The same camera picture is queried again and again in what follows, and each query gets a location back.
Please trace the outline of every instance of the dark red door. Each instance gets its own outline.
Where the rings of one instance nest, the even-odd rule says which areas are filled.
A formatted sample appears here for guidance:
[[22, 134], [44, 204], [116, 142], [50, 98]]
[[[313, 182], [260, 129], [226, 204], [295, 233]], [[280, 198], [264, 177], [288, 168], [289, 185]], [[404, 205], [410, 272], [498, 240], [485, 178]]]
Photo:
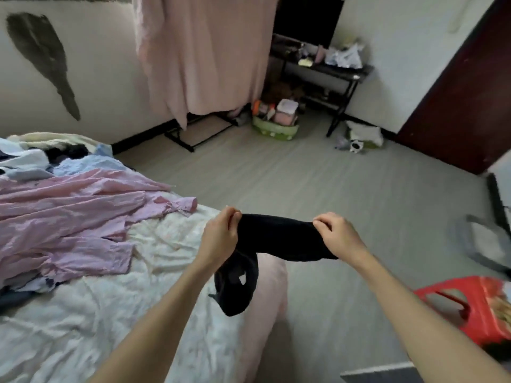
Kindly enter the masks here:
[[476, 174], [511, 148], [511, 0], [495, 0], [396, 141]]

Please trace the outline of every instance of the bed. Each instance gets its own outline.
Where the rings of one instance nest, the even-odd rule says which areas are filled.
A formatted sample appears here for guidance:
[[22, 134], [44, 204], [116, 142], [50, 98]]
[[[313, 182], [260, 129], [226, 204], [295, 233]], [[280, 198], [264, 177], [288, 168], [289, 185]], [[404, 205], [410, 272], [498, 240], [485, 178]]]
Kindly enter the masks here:
[[[128, 236], [136, 250], [128, 274], [82, 277], [0, 317], [0, 381], [86, 381], [176, 282], [217, 213], [199, 205], [189, 218], [175, 212], [132, 225]], [[222, 313], [208, 296], [213, 278], [206, 284], [166, 382], [254, 380], [266, 339], [287, 303], [285, 262], [258, 257], [257, 289], [242, 314]]]

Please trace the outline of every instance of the pink cloth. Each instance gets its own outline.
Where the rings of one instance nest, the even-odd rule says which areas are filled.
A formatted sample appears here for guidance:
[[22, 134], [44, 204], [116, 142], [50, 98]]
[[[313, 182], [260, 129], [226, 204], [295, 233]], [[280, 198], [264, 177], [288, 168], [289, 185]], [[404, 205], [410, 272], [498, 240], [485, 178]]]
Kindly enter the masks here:
[[128, 227], [170, 212], [188, 216], [196, 198], [170, 201], [171, 186], [132, 171], [93, 169], [0, 188], [0, 284], [38, 269], [57, 282], [122, 274], [133, 244]]
[[182, 128], [187, 112], [259, 99], [278, 0], [133, 0], [137, 53], [153, 109]]

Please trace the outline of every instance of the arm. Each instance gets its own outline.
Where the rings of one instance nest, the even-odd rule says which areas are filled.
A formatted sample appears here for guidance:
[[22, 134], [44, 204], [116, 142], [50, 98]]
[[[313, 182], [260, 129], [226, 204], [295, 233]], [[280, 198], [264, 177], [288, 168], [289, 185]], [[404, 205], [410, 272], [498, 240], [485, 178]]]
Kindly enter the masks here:
[[197, 257], [148, 310], [89, 383], [163, 382], [184, 327], [208, 279], [233, 253], [241, 212], [226, 207], [206, 224]]
[[367, 282], [426, 383], [511, 382], [503, 367], [393, 277], [346, 219], [329, 212], [313, 224], [329, 250]]

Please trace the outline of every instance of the green container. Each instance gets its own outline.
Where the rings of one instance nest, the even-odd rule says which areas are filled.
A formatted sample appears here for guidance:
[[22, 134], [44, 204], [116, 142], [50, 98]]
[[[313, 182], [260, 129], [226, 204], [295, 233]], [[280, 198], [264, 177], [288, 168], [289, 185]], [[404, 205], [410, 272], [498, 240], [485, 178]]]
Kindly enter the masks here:
[[282, 141], [292, 140], [300, 127], [299, 125], [282, 126], [275, 122], [263, 121], [256, 116], [252, 117], [252, 126], [261, 134]]

